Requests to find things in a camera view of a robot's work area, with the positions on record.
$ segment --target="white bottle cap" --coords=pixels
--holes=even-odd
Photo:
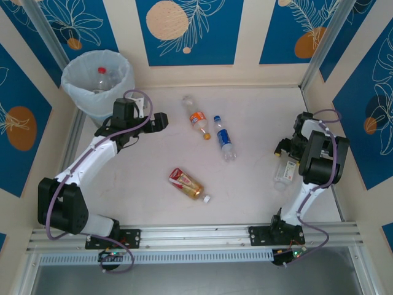
[[[209,195],[205,195],[205,197],[203,198],[203,203],[208,203],[210,201],[210,196]]]

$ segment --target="plastic bottle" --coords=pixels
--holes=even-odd
[[[225,129],[221,122],[220,116],[214,117],[214,131],[217,133],[221,152],[224,156],[225,161],[236,159],[235,147],[233,146],[231,139],[229,138],[228,131]]]
[[[278,165],[276,176],[274,177],[274,188],[277,191],[284,191],[290,186],[296,177],[297,163],[296,160],[290,158],[287,154],[282,153],[280,163]]]
[[[169,181],[173,186],[193,200],[202,200],[203,203],[208,203],[211,199],[209,195],[204,193],[203,185],[193,179],[186,172],[183,172],[180,168],[176,168],[172,171],[169,176]]]
[[[97,89],[94,89],[94,93],[101,93],[111,89],[111,82],[106,73],[106,68],[99,67],[97,70]]]
[[[198,108],[195,100],[190,96],[185,96],[183,97],[183,105],[190,116],[192,128],[202,133],[204,140],[209,140],[211,136],[208,129],[208,120],[206,120],[203,112]]]
[[[117,84],[119,84],[122,81],[122,79],[120,78],[119,71],[117,71],[116,69],[110,70],[108,72],[108,76],[109,76],[109,82],[111,84],[111,88],[115,87]]]

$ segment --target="trash bin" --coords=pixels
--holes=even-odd
[[[116,73],[119,83],[109,90],[95,93],[98,88],[98,69]],[[83,53],[70,61],[61,77],[61,86],[76,106],[91,117],[96,125],[102,125],[112,115],[117,98],[135,88],[133,67],[120,53],[110,50],[95,50]]]

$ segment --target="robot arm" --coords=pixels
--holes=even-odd
[[[303,177],[302,184],[291,201],[286,203],[281,210],[281,220],[288,224],[299,226],[298,216],[303,219],[312,202],[328,188],[316,189],[328,183],[332,174],[333,144],[330,135],[321,128],[319,121],[313,119],[313,115],[310,113],[304,112],[300,114],[297,117],[294,129],[295,133],[292,140],[282,140],[277,147],[276,153],[281,153],[281,150],[284,150],[288,152],[290,157],[300,161],[299,175]],[[335,136],[335,142],[337,145],[337,162],[333,184],[336,184],[343,174],[349,147],[347,138]],[[300,215],[298,215],[301,204],[310,192],[311,196],[304,204]]]
[[[119,222],[92,214],[88,211],[82,192],[88,187],[96,174],[104,167],[106,162],[115,157],[131,137],[138,137],[140,133],[159,132],[168,125],[168,118],[164,113],[154,114],[151,120],[141,128],[132,132],[112,137],[106,142],[95,146],[105,137],[138,126],[146,118],[143,116],[143,99],[134,101],[128,98],[119,98],[114,103],[111,125],[100,127],[89,147],[65,171],[54,179],[44,178],[38,185],[38,221],[45,225],[47,212],[51,199],[60,185],[67,177],[60,190],[50,218],[50,226],[70,234],[95,234],[103,237],[111,236],[117,240]]]
[[[316,189],[327,184],[332,175],[333,143],[330,135],[308,112],[298,115],[294,129],[293,138],[281,140],[275,154],[280,156],[284,151],[298,160],[298,172],[303,181],[290,201],[272,217],[270,226],[249,228],[252,246],[290,245],[292,241],[304,244],[303,229],[298,217],[302,219],[312,202],[328,188],[324,186]],[[333,184],[337,183],[343,174],[349,147],[347,138],[335,136],[335,142],[337,162]]]

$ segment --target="white tabletop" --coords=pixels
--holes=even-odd
[[[118,219],[123,225],[252,224],[270,222],[291,197],[274,189],[279,141],[291,138],[296,116],[305,110],[298,88],[184,87],[146,90],[154,112],[165,112],[169,125],[158,133],[141,134],[98,173],[84,191],[91,212]],[[192,95],[212,124],[220,115],[238,158],[226,163],[216,136],[209,141],[193,131],[181,99]],[[87,118],[77,156],[88,146],[96,127]],[[204,186],[212,199],[194,201],[168,181],[176,167]],[[305,221],[340,221],[331,190],[322,193]]]

